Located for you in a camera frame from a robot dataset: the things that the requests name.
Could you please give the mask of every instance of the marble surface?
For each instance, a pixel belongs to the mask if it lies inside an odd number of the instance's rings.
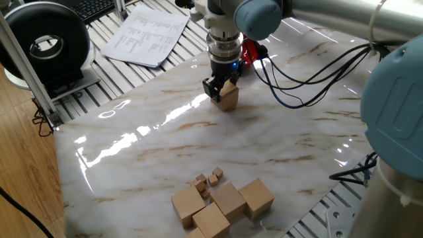
[[[286,19],[262,43],[284,71],[306,79],[364,41]],[[171,196],[218,166],[224,179],[211,190],[261,178],[275,197],[257,220],[231,222],[231,237],[282,237],[336,185],[330,174],[371,150],[359,105],[376,63],[365,60],[319,104],[299,110],[278,104],[249,69],[238,83],[237,108],[224,113],[203,92],[211,69],[202,53],[60,126],[54,136],[69,225],[90,238],[182,238],[190,230],[176,218]],[[266,68],[271,72],[268,62]],[[295,85],[276,76],[280,85]],[[307,100],[322,87],[293,93]]]

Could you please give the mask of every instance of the wooden floor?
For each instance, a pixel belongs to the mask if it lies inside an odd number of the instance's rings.
[[[0,186],[33,213],[54,237],[64,237],[54,138],[38,136],[39,125],[31,122],[35,112],[29,91],[11,85],[0,65]],[[43,132],[48,132],[46,124]],[[45,235],[0,197],[0,237]]]

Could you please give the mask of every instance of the metal frame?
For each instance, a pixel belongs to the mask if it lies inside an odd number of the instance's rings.
[[[11,28],[7,24],[5,17],[0,13],[0,42],[4,45],[7,53],[18,67],[20,74],[31,89],[38,106],[40,106],[52,124],[60,126],[63,124],[53,101],[48,96],[43,84],[35,73],[28,58],[20,47],[18,40],[12,33]]]
[[[125,20],[128,17],[126,5],[124,0],[114,0],[114,12],[120,20]]]

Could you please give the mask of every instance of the cable bundle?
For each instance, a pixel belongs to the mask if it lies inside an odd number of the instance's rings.
[[[251,55],[248,49],[247,44],[245,44],[245,46],[247,47],[247,52],[249,54],[249,58],[250,60]],[[384,58],[387,54],[389,54],[389,50],[387,48],[385,48],[384,46],[381,46],[379,44],[373,44],[374,48],[380,53],[380,58],[379,61]],[[349,59],[344,65],[342,65],[341,67],[339,67],[337,70],[333,71],[330,75],[319,79],[319,80],[315,80],[313,81],[317,76],[319,76],[323,71],[325,71],[326,69],[328,69],[330,66],[332,66],[333,64],[335,64],[336,62],[340,61],[342,58],[344,58],[345,56],[347,56],[348,54],[351,54],[352,52],[356,51],[356,50],[360,50],[360,52],[358,52],[355,56],[353,56],[351,59]],[[289,75],[287,75],[286,73],[284,73],[274,62],[273,60],[269,57],[268,53],[267,53],[267,49],[264,46],[259,46],[258,47],[258,52],[259,52],[259,57],[258,60],[260,60],[261,66],[263,68],[263,72],[264,72],[264,76],[266,79],[263,79],[263,77],[258,73],[258,71],[256,70],[256,68],[254,67],[254,72],[257,74],[257,77],[265,84],[267,84],[270,87],[270,90],[272,92],[272,94],[274,95],[275,99],[282,105],[284,105],[287,108],[290,109],[298,109],[298,108],[303,108],[305,106],[313,106],[315,104],[317,104],[320,100],[322,100],[325,96],[327,91],[330,89],[330,87],[332,85],[334,85],[336,82],[338,82],[339,80],[343,79],[345,76],[347,76],[349,73],[351,73],[351,71],[353,71],[363,60],[364,58],[370,53],[371,51],[371,47],[369,44],[362,44],[360,46],[356,46],[350,50],[348,50],[347,52],[343,53],[341,56],[339,56],[338,58],[336,58],[334,61],[330,62],[328,65],[324,66],[319,72],[317,72],[316,74],[314,74],[312,77],[310,77],[308,80],[306,81],[300,81],[298,79],[294,79],[293,77],[290,77]],[[274,80],[276,82],[276,85],[273,85],[270,82],[270,77],[269,74],[264,66],[263,63],[263,59],[267,59],[270,61],[270,63],[272,64],[272,73],[273,73],[273,77]],[[279,73],[281,73],[284,77],[288,78],[289,80],[298,83],[298,85],[294,86],[294,87],[280,87],[278,82],[276,81],[276,77],[274,75],[274,69],[276,69]],[[323,83],[325,81],[328,81],[330,79],[330,82],[319,92],[317,93],[312,99],[308,100],[307,102],[303,102],[299,97],[293,96],[289,93],[287,93],[286,91],[288,90],[294,90],[294,89],[298,89],[304,85],[315,85],[318,83]],[[276,94],[276,90],[281,91],[283,94],[297,98],[301,101],[301,104],[299,105],[289,105],[286,102],[284,102],[277,94]]]
[[[376,166],[377,163],[377,154],[376,152],[372,152],[369,155],[367,155],[367,158],[365,160],[364,166],[357,168],[357,169],[351,169],[349,171],[344,171],[344,172],[340,172],[340,173],[336,173],[333,174],[331,176],[329,176],[329,179],[331,180],[338,180],[338,181],[344,181],[344,182],[353,182],[355,184],[360,184],[365,186],[366,188],[369,185],[369,180],[370,180],[370,171],[369,169],[373,168],[374,166]],[[355,179],[350,179],[350,178],[342,178],[342,176],[346,176],[346,175],[353,175],[359,172],[363,172],[364,173],[364,181],[360,181],[360,180],[355,180]]]

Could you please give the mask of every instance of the wooden block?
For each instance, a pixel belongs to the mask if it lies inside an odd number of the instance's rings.
[[[210,203],[212,202],[216,203],[228,221],[241,215],[247,204],[232,182],[210,194]]]
[[[219,167],[216,167],[216,169],[213,170],[213,174],[217,176],[217,179],[221,179],[223,177],[223,170],[221,170]]]
[[[205,238],[203,233],[200,231],[200,228],[196,228],[191,231],[185,238]]]
[[[238,94],[239,89],[237,86],[228,80],[223,85],[222,90],[220,90],[220,101],[216,102],[211,99],[211,102],[214,103],[221,111],[225,112],[238,103]]]
[[[200,228],[205,238],[221,238],[229,234],[229,221],[212,203],[197,214],[192,216],[194,226]]]
[[[203,191],[206,188],[206,185],[201,180],[196,180],[194,186],[197,188],[198,192]]]
[[[173,208],[182,222],[183,228],[192,225],[192,216],[206,207],[195,186],[172,196]]]
[[[245,214],[250,219],[269,209],[275,199],[259,178],[245,185],[239,194],[247,202]]]
[[[197,180],[194,180],[192,182],[190,182],[190,186],[195,186],[194,183],[197,182]]]
[[[210,197],[210,190],[208,188],[205,188],[201,193],[200,193],[201,197],[203,199],[207,199]]]
[[[217,179],[216,175],[210,175],[209,176],[209,184],[210,186],[216,186],[219,183],[219,180]]]
[[[197,180],[201,180],[204,184],[207,184],[207,178],[203,174],[198,175]]]

